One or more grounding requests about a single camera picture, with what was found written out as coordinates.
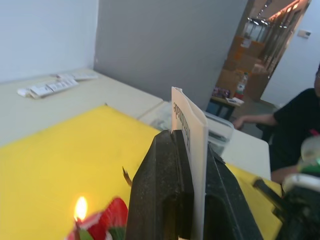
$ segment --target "floor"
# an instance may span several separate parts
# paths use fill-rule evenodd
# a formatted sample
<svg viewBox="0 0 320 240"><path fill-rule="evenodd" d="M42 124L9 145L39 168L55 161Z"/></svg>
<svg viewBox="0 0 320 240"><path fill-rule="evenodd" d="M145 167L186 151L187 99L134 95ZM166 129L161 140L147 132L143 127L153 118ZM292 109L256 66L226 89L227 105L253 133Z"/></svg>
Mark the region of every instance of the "floor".
<svg viewBox="0 0 320 240"><path fill-rule="evenodd" d="M266 105L261 102L254 102L249 97L244 96L244 104L241 107L237 107L229 119L230 122L233 122L236 118L243 115L261 115L261 114L270 114L274 112L274 107ZM262 131L256 127L255 124L245 124L241 130L242 132L249 134L256 138L262 137Z"/></svg>

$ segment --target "person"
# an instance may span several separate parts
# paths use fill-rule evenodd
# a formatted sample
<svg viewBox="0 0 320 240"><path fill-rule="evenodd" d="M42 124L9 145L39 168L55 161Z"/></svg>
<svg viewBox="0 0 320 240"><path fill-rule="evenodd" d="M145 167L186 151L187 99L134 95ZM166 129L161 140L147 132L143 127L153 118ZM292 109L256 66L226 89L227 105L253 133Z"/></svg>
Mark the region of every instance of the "person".
<svg viewBox="0 0 320 240"><path fill-rule="evenodd" d="M320 65L314 88L304 90L275 113L241 116L233 125L239 130L245 123L276 126L269 146L272 181L282 183L297 173L303 141L320 134Z"/></svg>

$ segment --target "candle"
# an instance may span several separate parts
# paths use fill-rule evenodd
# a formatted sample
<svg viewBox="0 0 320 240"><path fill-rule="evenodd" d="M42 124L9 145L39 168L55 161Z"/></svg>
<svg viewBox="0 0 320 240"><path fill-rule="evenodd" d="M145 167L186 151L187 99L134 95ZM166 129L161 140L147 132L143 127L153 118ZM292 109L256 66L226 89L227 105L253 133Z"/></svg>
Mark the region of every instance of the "candle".
<svg viewBox="0 0 320 240"><path fill-rule="evenodd" d="M76 202L74 208L74 220L75 220L75 240L94 240L87 230L81 229L80 224L85 219L87 214L88 204L86 199L81 196Z"/></svg>

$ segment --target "white wall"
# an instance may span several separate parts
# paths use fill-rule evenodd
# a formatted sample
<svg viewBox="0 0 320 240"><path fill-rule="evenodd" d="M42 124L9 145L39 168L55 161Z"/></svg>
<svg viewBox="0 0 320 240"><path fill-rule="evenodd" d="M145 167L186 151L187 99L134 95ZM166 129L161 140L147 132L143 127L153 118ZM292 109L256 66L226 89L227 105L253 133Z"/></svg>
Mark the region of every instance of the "white wall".
<svg viewBox="0 0 320 240"><path fill-rule="evenodd" d="M285 104L307 88L312 88L320 62L320 1L312 0L284 52L261 99ZM309 39L297 36L299 30L312 32Z"/></svg>
<svg viewBox="0 0 320 240"><path fill-rule="evenodd" d="M93 67L98 0L1 0L0 82Z"/></svg>

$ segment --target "plastic container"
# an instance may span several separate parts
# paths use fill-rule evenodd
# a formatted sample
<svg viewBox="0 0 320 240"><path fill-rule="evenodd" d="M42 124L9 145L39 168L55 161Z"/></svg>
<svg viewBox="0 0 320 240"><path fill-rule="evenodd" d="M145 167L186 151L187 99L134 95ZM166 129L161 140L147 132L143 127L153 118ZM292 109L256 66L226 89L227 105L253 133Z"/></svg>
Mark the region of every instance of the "plastic container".
<svg viewBox="0 0 320 240"><path fill-rule="evenodd" d="M171 130L172 128L172 103L168 102L160 109L152 112L156 117L149 123L150 126L159 131Z"/></svg>
<svg viewBox="0 0 320 240"><path fill-rule="evenodd" d="M212 115L208 112L204 112L208 120L208 141L211 144L212 149L221 156L226 146L232 138L232 134L235 130L234 125L221 117Z"/></svg>
<svg viewBox="0 0 320 240"><path fill-rule="evenodd" d="M299 169L303 172L320 172L320 135L309 137L302 143Z"/></svg>

